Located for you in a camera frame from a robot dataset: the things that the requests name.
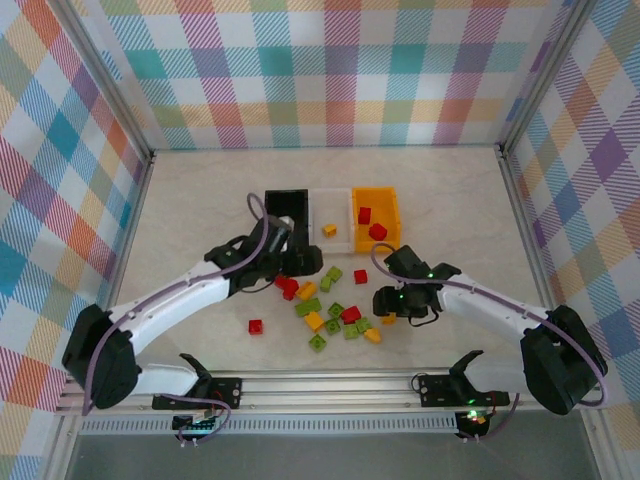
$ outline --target red block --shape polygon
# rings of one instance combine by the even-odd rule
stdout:
[[[352,323],[356,323],[356,320],[360,320],[362,315],[360,314],[360,310],[358,307],[353,306],[347,308],[340,314],[340,318],[342,318],[345,325],[350,325]]]
[[[387,229],[379,223],[374,223],[369,227],[369,236],[378,242],[387,238]]]
[[[278,275],[276,276],[276,281],[274,283],[275,283],[275,286],[278,287],[280,290],[284,290],[288,282],[289,282],[289,279],[287,277],[285,277],[284,275]]]
[[[293,300],[293,297],[295,297],[298,288],[300,288],[300,285],[298,285],[297,280],[293,278],[287,278],[287,284],[284,287],[284,292],[282,292],[282,298],[289,301]]]
[[[367,271],[366,270],[356,270],[355,272],[353,272],[353,278],[356,281],[356,285],[360,285],[362,283],[367,283],[367,281],[369,280],[367,278]]]
[[[249,320],[249,335],[262,335],[262,320]]]
[[[358,224],[369,225],[371,223],[371,209],[369,207],[360,207],[358,212]]]

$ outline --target green block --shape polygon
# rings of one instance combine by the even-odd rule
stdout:
[[[340,270],[338,267],[331,267],[327,272],[326,276],[329,277],[334,282],[337,282],[338,280],[340,280],[340,277],[342,276],[342,270]]]
[[[320,300],[312,298],[306,302],[299,303],[295,308],[298,316],[304,317],[305,315],[309,315],[311,312],[319,312],[322,310],[322,305],[320,305]]]
[[[332,318],[331,320],[327,320],[324,324],[324,328],[327,329],[327,333],[329,333],[329,335],[338,333],[341,330],[340,322],[335,318]]]
[[[358,327],[354,324],[344,326],[344,338],[351,340],[353,338],[358,338],[359,336],[360,332],[358,332]]]
[[[319,353],[327,346],[327,341],[320,335],[315,335],[311,340],[309,340],[309,346],[313,348],[316,353]]]
[[[340,305],[338,302],[334,302],[333,305],[329,307],[327,310],[331,315],[331,318],[338,318],[342,312],[344,312],[344,307]]]
[[[356,320],[356,328],[358,329],[359,333],[364,333],[370,328],[373,328],[373,326],[371,325],[371,322],[367,317],[362,317]]]
[[[329,293],[329,290],[331,290],[332,282],[333,280],[331,280],[330,277],[322,277],[322,280],[320,280],[320,291]]]

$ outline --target yellow block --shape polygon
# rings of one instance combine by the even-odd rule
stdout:
[[[383,325],[393,325],[394,323],[396,323],[396,314],[392,313],[391,315],[387,315],[386,317],[381,317],[380,320],[382,321]]]
[[[313,295],[318,291],[318,287],[313,282],[307,282],[302,284],[302,286],[296,292],[296,297],[298,297],[303,302],[309,300]]]
[[[336,233],[338,233],[338,227],[336,227],[333,223],[330,223],[329,225],[325,225],[324,227],[322,227],[322,232],[327,238],[335,237]]]
[[[318,333],[324,326],[324,320],[318,312],[311,312],[309,315],[305,315],[304,321],[307,322],[307,325],[313,330],[313,333]]]
[[[364,337],[371,343],[380,343],[382,341],[380,330],[378,330],[377,328],[370,328],[369,330],[364,332]]]

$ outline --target orange bin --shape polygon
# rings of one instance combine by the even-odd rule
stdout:
[[[354,243],[355,251],[369,253],[376,240],[369,236],[369,227],[379,223],[387,229],[387,238],[383,241],[400,248],[402,223],[398,212],[398,200],[393,187],[356,187],[351,190],[353,200]],[[358,224],[358,212],[360,207],[371,209],[371,222],[369,225]]]

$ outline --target plaid fabric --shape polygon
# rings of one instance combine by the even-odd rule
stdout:
[[[547,36],[542,43],[542,47],[540,47],[540,50],[536,55],[536,59],[531,64],[531,68],[529,69],[525,81],[522,84],[520,93],[518,93],[515,102],[513,102],[511,110],[509,110],[507,120],[504,122],[502,130],[500,132],[500,143],[504,141],[505,137],[511,130],[511,126],[513,125],[513,120],[515,119],[516,114],[519,113],[524,100],[529,96],[531,90],[533,89],[533,86],[537,83],[538,77],[540,75],[540,69],[542,65],[544,65],[547,56],[553,51],[553,46],[558,41],[558,38],[562,33],[562,28],[564,27],[567,18],[569,18],[569,14],[571,13],[571,10],[575,3],[576,0],[564,0],[562,2],[562,6],[560,7],[556,18],[553,21],[553,25],[549,29],[549,32],[547,33]]]
[[[150,141],[172,149],[493,143],[549,4],[83,2],[114,75],[138,81]]]
[[[515,153],[554,294],[609,360],[640,478],[640,2],[598,2]]]
[[[0,479],[29,479],[69,330],[105,299],[142,162],[45,1],[0,12]]]

